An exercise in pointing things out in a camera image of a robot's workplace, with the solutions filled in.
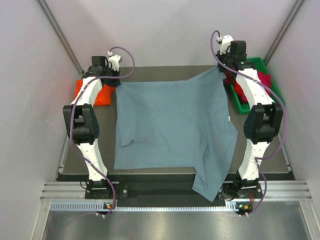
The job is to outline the blue grey t shirt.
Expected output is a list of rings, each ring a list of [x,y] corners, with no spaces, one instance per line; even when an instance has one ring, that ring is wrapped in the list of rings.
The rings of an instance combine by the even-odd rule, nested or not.
[[[194,168],[192,189],[213,201],[233,160],[224,75],[213,67],[187,80],[123,82],[116,89],[116,170]]]

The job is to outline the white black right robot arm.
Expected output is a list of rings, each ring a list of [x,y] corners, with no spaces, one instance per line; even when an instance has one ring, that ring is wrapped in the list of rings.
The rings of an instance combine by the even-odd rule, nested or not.
[[[279,133],[283,109],[269,96],[255,64],[247,59],[246,42],[226,35],[219,37],[217,43],[219,70],[233,74],[250,107],[243,125],[246,149],[230,193],[234,198],[245,198],[259,189],[259,167],[265,151]]]

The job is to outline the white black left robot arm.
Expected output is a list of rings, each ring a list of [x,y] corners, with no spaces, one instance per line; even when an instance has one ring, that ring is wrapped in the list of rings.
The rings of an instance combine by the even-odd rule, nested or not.
[[[99,150],[100,126],[94,104],[103,87],[120,84],[121,61],[121,56],[112,52],[108,52],[107,57],[93,56],[75,99],[62,110],[70,146],[84,159],[88,169],[86,199],[112,199],[116,196]]]

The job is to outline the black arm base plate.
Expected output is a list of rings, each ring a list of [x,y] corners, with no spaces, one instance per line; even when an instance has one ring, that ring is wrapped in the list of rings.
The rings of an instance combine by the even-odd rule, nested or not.
[[[87,182],[85,189],[86,200],[106,200],[115,197],[116,200],[131,200],[142,196],[147,197],[197,197],[200,200],[206,200],[202,193],[192,189],[190,182],[120,182],[113,183],[115,192],[111,186],[94,186]],[[214,195],[214,200],[235,200],[250,199],[257,200],[262,197],[261,185],[250,186],[248,188],[237,188],[231,182],[223,183]]]

